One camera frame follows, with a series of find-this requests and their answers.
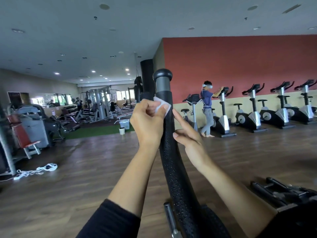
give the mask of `red wall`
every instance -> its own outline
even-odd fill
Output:
[[[200,93],[206,80],[212,82],[213,91],[234,86],[229,96],[234,98],[254,83],[265,83],[259,92],[264,95],[283,81],[295,81],[297,86],[317,79],[317,35],[164,38],[163,42],[165,67],[173,73],[173,103]]]

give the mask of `trash can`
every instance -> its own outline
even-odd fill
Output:
[[[130,119],[123,119],[119,121],[120,127],[130,129]]]
[[[124,135],[125,134],[125,128],[122,127],[122,128],[119,128],[119,132],[121,135]]]

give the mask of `hand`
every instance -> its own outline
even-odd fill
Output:
[[[184,120],[179,112],[173,109],[173,114],[175,119],[182,126],[182,129],[178,129],[175,133],[173,133],[173,137],[178,143],[185,146],[185,151],[189,160],[199,172],[202,172],[206,165],[212,163],[204,148],[203,140],[201,139],[199,133]]]
[[[157,113],[155,109],[161,103],[143,99],[137,103],[130,122],[137,133],[140,147],[146,145],[158,149],[162,135],[165,112],[168,108],[166,104],[162,105]]]

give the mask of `white tissue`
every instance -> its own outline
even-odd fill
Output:
[[[155,113],[157,113],[157,111],[159,110],[159,108],[163,105],[163,104],[167,104],[168,105],[168,109],[165,112],[164,118],[167,115],[167,113],[169,112],[169,110],[171,109],[172,105],[170,105],[168,102],[165,102],[164,100],[158,98],[158,97],[154,97],[153,99],[154,101],[159,101],[161,102],[161,104],[159,106],[157,106],[157,108],[155,109]]]

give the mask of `gray pants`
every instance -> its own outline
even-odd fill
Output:
[[[206,116],[207,123],[206,125],[201,129],[201,133],[206,132],[206,135],[210,135],[210,127],[214,125],[214,116],[212,115],[211,108],[205,108],[203,109],[203,113]]]

